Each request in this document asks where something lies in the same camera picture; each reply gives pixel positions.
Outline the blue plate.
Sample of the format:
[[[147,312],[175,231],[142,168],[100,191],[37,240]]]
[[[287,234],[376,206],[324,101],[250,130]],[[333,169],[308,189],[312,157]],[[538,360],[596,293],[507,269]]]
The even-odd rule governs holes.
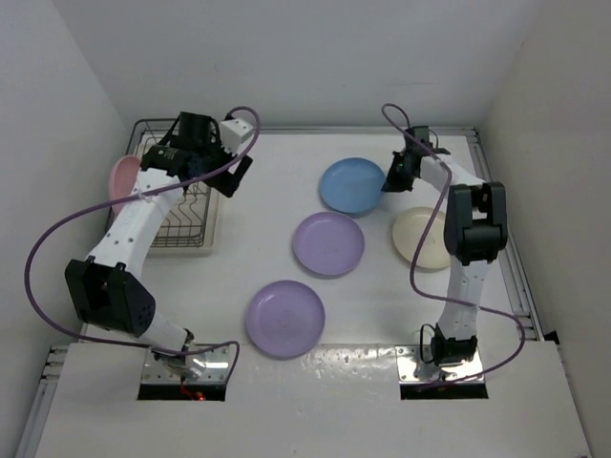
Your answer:
[[[331,164],[319,181],[323,204],[340,213],[366,214],[375,209],[382,196],[384,171],[362,157],[348,157]]]

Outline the purple plate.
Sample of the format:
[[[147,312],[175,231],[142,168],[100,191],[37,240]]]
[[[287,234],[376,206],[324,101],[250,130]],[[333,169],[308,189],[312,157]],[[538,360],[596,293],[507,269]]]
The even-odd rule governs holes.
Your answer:
[[[334,212],[306,217],[292,238],[292,251],[297,261],[321,277],[341,277],[353,271],[365,247],[360,226],[350,217]]]
[[[326,311],[319,295],[299,281],[269,283],[252,298],[245,330],[262,353],[292,359],[310,351],[321,339]]]

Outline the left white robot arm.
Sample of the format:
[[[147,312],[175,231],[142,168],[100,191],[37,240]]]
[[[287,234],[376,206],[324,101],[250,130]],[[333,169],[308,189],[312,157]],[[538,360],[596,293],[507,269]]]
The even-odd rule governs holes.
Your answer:
[[[140,158],[130,187],[103,239],[85,260],[71,260],[65,279],[77,317],[150,348],[182,380],[203,373],[191,331],[159,311],[142,284],[143,264],[159,228],[192,182],[232,197],[252,163],[246,150],[256,128],[229,113],[223,121],[182,112]]]

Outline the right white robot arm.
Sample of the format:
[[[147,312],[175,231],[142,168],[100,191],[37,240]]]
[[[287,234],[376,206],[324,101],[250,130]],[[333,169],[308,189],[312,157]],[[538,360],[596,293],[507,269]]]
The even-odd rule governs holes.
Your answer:
[[[384,193],[413,189],[417,179],[434,187],[437,214],[446,205],[443,242],[451,273],[445,296],[419,289],[410,272],[411,288],[420,296],[441,301],[443,311],[433,328],[430,364],[459,364],[473,358],[477,348],[476,316],[483,282],[508,241],[505,187],[485,181],[454,161],[444,148],[429,142],[425,126],[402,132],[405,146],[394,152]]]

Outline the pink plate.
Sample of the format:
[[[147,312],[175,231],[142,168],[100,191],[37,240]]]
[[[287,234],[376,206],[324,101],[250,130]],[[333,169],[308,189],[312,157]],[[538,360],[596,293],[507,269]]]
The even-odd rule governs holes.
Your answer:
[[[124,156],[116,162],[108,181],[110,200],[126,198],[135,191],[140,163],[137,156]]]

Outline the cream plate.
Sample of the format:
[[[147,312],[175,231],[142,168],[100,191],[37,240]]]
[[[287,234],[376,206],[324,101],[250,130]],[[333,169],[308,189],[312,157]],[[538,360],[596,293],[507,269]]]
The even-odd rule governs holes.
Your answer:
[[[432,215],[431,207],[412,207],[400,212],[391,228],[395,250],[412,262],[418,242]],[[416,266],[426,270],[441,270],[450,266],[450,255],[444,243],[445,214],[439,211],[425,238]]]

